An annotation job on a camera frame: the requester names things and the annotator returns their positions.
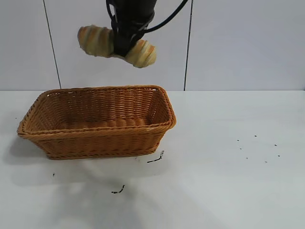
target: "robotic arm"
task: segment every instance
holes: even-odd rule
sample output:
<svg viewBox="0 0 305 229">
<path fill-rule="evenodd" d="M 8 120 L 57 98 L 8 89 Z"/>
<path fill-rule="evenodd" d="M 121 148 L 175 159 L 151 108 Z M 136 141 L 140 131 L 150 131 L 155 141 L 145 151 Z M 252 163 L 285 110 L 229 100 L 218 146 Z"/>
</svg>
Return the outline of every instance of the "robotic arm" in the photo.
<svg viewBox="0 0 305 229">
<path fill-rule="evenodd" d="M 157 0 L 106 0 L 113 30 L 114 53 L 126 56 L 153 20 Z M 114 6 L 111 15 L 109 4 Z"/>
<path fill-rule="evenodd" d="M 155 31 L 170 22 L 187 1 L 183 0 L 162 23 L 148 29 L 148 24 L 154 17 L 157 0 L 106 0 L 112 30 L 94 25 L 81 27 L 78 33 L 80 46 L 89 55 L 118 57 L 135 67 L 147 67 L 155 62 L 156 51 L 154 46 L 140 39 L 145 33 Z"/>
</svg>

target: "black cable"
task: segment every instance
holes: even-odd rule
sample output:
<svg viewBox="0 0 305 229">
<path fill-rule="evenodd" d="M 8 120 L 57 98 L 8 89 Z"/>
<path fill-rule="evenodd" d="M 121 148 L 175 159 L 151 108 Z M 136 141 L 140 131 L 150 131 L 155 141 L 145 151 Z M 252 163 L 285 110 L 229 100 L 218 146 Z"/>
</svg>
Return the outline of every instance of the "black cable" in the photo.
<svg viewBox="0 0 305 229">
<path fill-rule="evenodd" d="M 141 32 L 143 32 L 143 33 L 153 32 L 153 31 L 163 27 L 167 23 L 169 23 L 180 12 L 180 10 L 182 10 L 182 8 L 186 5 L 187 1 L 188 0 L 183 0 L 181 2 L 181 4 L 178 6 L 178 8 L 167 19 L 165 19 L 163 22 L 161 22 L 159 25 L 156 25 L 150 29 L 143 30 Z"/>
<path fill-rule="evenodd" d="M 109 3 L 109 0 L 106 0 L 106 8 L 107 8 L 107 12 L 109 14 L 109 17 L 111 20 L 114 20 L 114 16 L 112 15 L 111 13 L 111 10 L 110 10 L 110 3 Z"/>
</svg>

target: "croissant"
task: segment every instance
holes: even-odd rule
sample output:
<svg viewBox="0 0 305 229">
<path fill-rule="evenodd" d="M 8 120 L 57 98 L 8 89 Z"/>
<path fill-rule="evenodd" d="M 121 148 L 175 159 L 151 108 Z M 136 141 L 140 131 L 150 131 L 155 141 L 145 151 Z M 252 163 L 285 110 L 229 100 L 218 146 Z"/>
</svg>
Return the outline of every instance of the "croissant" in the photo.
<svg viewBox="0 0 305 229">
<path fill-rule="evenodd" d="M 81 27 L 78 31 L 81 48 L 88 54 L 102 57 L 118 57 L 134 67 L 144 68 L 156 61 L 156 48 L 148 41 L 138 40 L 125 57 L 113 53 L 113 32 L 106 27 L 95 25 Z"/>
</svg>

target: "white wall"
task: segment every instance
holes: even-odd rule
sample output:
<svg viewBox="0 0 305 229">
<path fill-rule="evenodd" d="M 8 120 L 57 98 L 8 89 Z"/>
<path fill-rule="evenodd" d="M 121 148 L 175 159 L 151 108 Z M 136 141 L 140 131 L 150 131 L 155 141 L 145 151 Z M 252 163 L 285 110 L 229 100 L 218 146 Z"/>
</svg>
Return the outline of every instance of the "white wall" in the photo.
<svg viewBox="0 0 305 229">
<path fill-rule="evenodd" d="M 42 0 L 0 2 L 0 90 L 59 88 Z"/>
<path fill-rule="evenodd" d="M 158 0 L 150 26 L 163 21 L 180 2 Z M 144 69 L 120 59 L 88 56 L 80 49 L 77 32 L 81 26 L 110 28 L 104 0 L 46 0 L 46 8 L 63 88 L 157 84 L 167 90 L 183 90 L 190 3 L 166 27 L 145 35 L 157 46 L 157 61 Z"/>
<path fill-rule="evenodd" d="M 304 90 L 304 0 L 194 0 L 187 90 Z"/>
</svg>

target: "black debris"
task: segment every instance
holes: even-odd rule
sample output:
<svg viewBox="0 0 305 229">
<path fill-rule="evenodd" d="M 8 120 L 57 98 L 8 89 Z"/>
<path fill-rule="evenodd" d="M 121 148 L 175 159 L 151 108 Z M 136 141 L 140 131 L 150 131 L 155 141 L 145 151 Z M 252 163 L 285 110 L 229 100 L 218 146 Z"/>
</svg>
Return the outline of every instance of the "black debris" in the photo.
<svg viewBox="0 0 305 229">
<path fill-rule="evenodd" d="M 147 163 L 151 163 L 151 162 L 155 162 L 155 161 L 161 160 L 162 157 L 163 157 L 163 154 L 164 154 L 164 150 L 162 150 L 162 152 L 160 153 L 160 157 L 159 157 L 158 159 L 155 159 L 155 160 L 153 160 L 153 161 L 148 161 Z"/>
<path fill-rule="evenodd" d="M 123 185 L 122 189 L 119 192 L 111 192 L 111 193 L 113 193 L 113 194 L 121 193 L 124 190 L 124 188 L 125 188 L 125 185 Z"/>
</svg>

